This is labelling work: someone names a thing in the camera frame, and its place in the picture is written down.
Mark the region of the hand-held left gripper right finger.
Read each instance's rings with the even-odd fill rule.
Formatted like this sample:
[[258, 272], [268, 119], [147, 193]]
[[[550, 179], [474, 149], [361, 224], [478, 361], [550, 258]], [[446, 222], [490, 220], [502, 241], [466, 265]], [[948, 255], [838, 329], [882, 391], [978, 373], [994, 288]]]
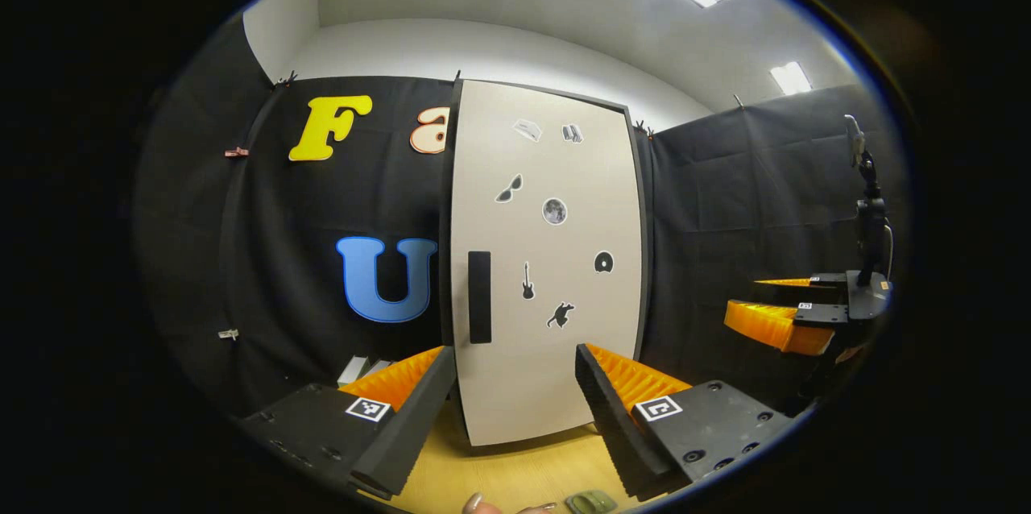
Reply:
[[724, 379], [689, 385], [592, 344], [577, 345], [574, 374], [623, 489], [640, 502], [728, 477], [813, 410], [777, 411]]

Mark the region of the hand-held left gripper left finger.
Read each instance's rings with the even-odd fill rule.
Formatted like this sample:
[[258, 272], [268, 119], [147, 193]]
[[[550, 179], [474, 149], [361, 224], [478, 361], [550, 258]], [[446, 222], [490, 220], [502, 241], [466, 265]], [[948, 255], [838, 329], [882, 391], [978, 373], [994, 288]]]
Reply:
[[400, 495], [457, 381], [436, 346], [345, 387], [309, 384], [242, 419], [242, 430], [333, 491]]

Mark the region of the green bottle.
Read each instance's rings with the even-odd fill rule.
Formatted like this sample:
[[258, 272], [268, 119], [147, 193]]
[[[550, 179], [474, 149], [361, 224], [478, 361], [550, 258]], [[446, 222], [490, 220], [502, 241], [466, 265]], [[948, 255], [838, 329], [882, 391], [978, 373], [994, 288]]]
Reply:
[[604, 491], [579, 491], [564, 499], [564, 504], [571, 514], [611, 514], [616, 512], [616, 500]]

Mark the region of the black door handle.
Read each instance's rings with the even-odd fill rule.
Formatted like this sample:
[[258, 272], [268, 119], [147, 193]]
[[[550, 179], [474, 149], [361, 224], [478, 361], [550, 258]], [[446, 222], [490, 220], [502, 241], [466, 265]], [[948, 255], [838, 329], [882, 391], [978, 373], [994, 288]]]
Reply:
[[492, 253], [470, 251], [468, 265], [468, 330], [472, 345], [492, 342]]

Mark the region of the black backdrop cloth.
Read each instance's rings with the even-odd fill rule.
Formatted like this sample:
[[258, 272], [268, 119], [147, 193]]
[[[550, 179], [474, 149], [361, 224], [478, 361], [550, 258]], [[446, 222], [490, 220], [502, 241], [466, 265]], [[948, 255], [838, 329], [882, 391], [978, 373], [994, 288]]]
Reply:
[[[452, 81], [302, 77], [273, 89], [241, 19], [225, 23], [164, 96], [143, 137], [131, 202], [152, 318], [185, 374], [244, 415], [353, 356], [398, 361], [439, 346], [436, 293], [415, 319], [377, 323], [346, 302], [339, 239], [384, 241], [362, 267], [387, 300], [408, 293], [405, 239], [438, 242], [446, 155], [412, 150], [415, 115]], [[644, 359], [680, 379], [728, 378], [766, 403], [807, 361], [723, 328], [723, 301], [751, 280], [855, 262], [855, 199], [841, 113], [854, 109], [906, 201], [900, 155], [869, 96], [822, 89], [687, 122], [648, 140], [644, 179], [658, 246]], [[250, 151], [226, 158], [230, 148]], [[236, 328], [237, 341], [218, 331]]]

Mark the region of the small ceiling light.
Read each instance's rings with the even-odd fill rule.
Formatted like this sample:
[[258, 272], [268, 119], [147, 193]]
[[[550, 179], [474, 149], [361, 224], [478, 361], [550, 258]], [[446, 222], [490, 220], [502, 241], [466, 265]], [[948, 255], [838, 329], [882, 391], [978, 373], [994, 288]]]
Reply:
[[790, 61], [770, 68], [769, 76], [776, 82], [785, 97], [808, 93], [814, 89], [798, 61]]

